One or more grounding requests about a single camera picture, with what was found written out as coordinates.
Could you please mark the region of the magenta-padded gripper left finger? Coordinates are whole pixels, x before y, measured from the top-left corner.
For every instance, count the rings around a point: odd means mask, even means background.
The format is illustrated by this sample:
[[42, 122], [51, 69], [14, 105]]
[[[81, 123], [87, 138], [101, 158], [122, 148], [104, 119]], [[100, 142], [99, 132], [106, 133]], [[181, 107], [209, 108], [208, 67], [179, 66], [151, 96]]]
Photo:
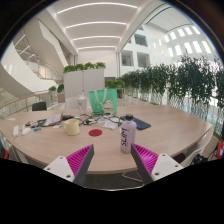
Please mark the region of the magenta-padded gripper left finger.
[[90, 144], [67, 157], [57, 157], [44, 170], [82, 186], [93, 156], [94, 145]]

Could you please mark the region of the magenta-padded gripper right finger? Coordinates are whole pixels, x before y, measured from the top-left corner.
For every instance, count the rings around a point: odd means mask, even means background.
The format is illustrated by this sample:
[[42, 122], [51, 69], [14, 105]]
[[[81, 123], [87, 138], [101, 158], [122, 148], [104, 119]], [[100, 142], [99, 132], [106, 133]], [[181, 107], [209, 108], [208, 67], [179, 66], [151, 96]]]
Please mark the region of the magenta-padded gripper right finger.
[[182, 169], [182, 166], [166, 153], [156, 154], [137, 144], [131, 145], [131, 155], [144, 185]]

